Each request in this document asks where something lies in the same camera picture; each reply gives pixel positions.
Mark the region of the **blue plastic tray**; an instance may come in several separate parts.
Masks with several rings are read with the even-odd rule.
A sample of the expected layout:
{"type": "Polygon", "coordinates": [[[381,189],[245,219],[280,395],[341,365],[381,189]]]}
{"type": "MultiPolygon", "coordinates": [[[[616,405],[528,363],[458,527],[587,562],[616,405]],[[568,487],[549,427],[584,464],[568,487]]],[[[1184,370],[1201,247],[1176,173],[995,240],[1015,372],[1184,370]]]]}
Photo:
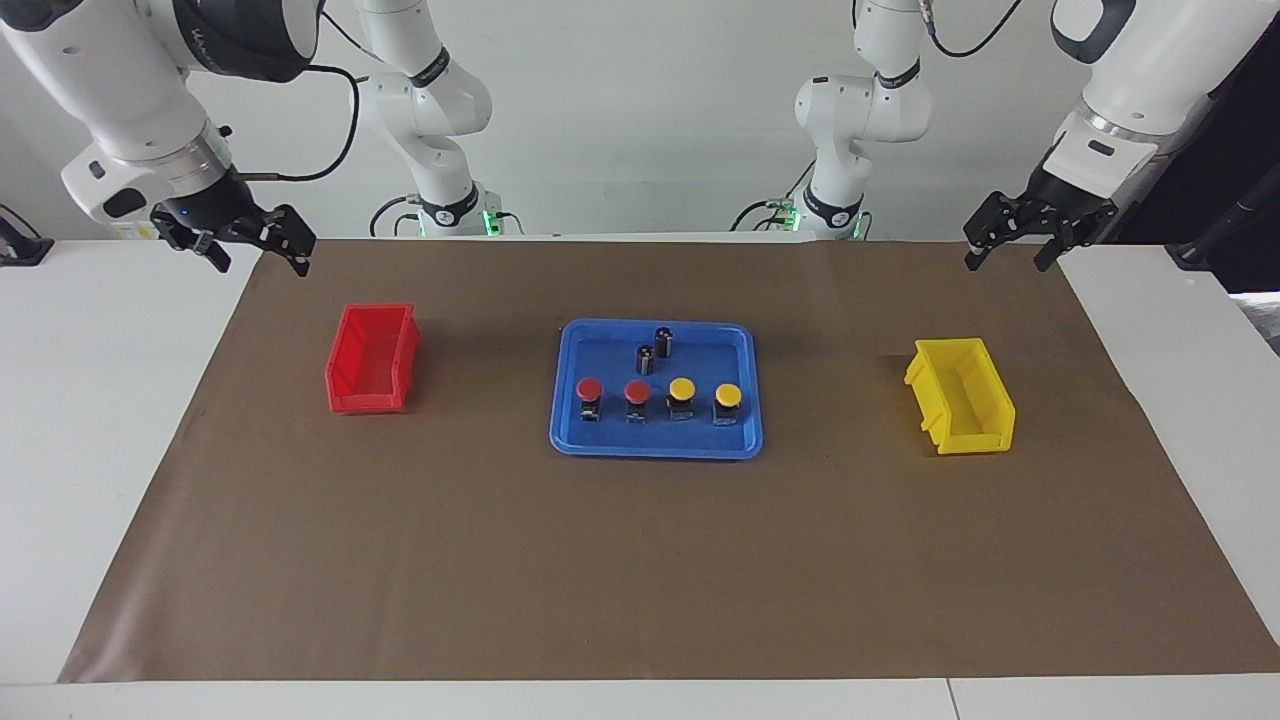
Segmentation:
{"type": "Polygon", "coordinates": [[[559,341],[549,439],[556,450],[571,456],[716,461],[755,457],[765,434],[753,334],[740,324],[723,322],[582,318],[568,323],[559,341]],[[635,366],[637,347],[654,347],[660,325],[675,333],[671,357],[655,356],[654,372],[641,377],[635,366]],[[573,388],[585,377],[603,384],[599,421],[579,418],[573,388]],[[676,377],[687,377],[696,386],[695,414],[687,421],[672,421],[667,411],[667,386],[676,377]],[[636,379],[652,387],[643,424],[625,419],[625,386],[636,379]],[[713,396],[722,383],[742,389],[742,411],[731,427],[713,424],[713,396]]]}

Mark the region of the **red plastic bin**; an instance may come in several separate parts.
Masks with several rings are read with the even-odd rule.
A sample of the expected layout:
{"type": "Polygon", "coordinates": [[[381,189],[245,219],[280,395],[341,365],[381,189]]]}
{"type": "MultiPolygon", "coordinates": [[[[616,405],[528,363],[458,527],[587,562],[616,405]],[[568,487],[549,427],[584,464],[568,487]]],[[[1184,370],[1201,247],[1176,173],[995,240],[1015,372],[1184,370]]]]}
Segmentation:
{"type": "Polygon", "coordinates": [[[412,304],[349,304],[325,366],[326,398],[338,415],[398,414],[413,388],[421,333],[412,304]]]}

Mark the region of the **yellow plastic bin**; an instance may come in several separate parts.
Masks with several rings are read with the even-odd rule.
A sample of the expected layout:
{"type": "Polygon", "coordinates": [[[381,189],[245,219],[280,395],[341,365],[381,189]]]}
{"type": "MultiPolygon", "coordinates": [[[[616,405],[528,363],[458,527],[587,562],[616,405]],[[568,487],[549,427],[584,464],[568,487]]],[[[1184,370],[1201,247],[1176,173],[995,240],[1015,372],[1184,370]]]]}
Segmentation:
{"type": "Polygon", "coordinates": [[[1002,454],[1012,447],[1016,410],[980,338],[916,340],[905,370],[920,429],[947,455],[1002,454]]]}

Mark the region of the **black stand base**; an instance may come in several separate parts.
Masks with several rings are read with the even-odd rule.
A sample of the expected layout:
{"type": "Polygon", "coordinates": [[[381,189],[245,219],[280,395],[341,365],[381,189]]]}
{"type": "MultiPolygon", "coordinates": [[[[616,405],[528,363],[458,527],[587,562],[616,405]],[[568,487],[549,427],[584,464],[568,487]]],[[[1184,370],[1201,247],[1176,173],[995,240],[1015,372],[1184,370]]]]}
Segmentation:
{"type": "Polygon", "coordinates": [[[0,266],[37,266],[56,243],[0,202],[0,266]]]}

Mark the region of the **black background panel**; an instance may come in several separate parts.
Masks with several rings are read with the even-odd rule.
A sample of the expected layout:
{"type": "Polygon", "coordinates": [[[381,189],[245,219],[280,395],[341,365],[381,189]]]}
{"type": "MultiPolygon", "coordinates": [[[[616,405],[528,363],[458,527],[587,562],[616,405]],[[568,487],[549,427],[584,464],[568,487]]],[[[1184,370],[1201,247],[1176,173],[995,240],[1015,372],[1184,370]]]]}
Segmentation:
{"type": "MultiPolygon", "coordinates": [[[[1130,210],[1121,245],[1189,243],[1280,167],[1280,29],[1266,32],[1206,122],[1130,210]]],[[[1280,193],[1207,258],[1231,293],[1280,291],[1280,193]]]]}

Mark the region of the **grey ribbed object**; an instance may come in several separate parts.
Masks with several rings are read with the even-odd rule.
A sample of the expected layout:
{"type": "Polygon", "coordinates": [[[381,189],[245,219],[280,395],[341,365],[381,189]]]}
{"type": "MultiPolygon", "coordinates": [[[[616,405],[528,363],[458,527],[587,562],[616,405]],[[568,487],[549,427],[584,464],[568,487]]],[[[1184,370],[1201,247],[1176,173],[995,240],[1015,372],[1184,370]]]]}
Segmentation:
{"type": "Polygon", "coordinates": [[[1240,292],[1229,297],[1280,357],[1280,291],[1240,292]]]}

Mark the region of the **brown paper mat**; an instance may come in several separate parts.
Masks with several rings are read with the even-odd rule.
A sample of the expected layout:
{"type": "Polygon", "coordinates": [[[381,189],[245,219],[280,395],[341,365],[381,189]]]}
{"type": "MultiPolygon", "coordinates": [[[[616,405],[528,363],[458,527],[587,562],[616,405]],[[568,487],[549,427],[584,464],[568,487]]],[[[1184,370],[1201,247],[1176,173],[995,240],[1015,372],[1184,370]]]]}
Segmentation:
{"type": "Polygon", "coordinates": [[[1280,671],[1060,270],[955,243],[328,241],[257,263],[63,682],[1280,671]],[[398,414],[338,415],[349,304],[412,304],[398,414]],[[745,325],[762,452],[568,457],[561,333],[745,325]],[[947,455],[916,340],[980,338],[1012,447],[947,455]]]}

